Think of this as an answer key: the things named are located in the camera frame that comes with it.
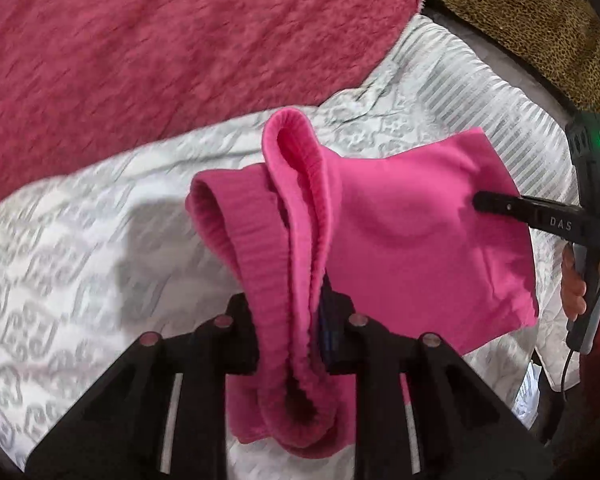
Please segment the right hand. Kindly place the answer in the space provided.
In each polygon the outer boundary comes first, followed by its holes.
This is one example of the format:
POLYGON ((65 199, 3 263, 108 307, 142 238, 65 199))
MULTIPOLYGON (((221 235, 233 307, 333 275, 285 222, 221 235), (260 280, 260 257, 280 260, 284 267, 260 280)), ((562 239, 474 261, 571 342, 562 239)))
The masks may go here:
POLYGON ((570 321, 575 321, 579 315, 586 310, 584 294, 586 292, 585 281, 576 271, 576 258, 572 247, 567 244, 562 251, 562 284, 560 284, 560 299, 562 310, 570 321))

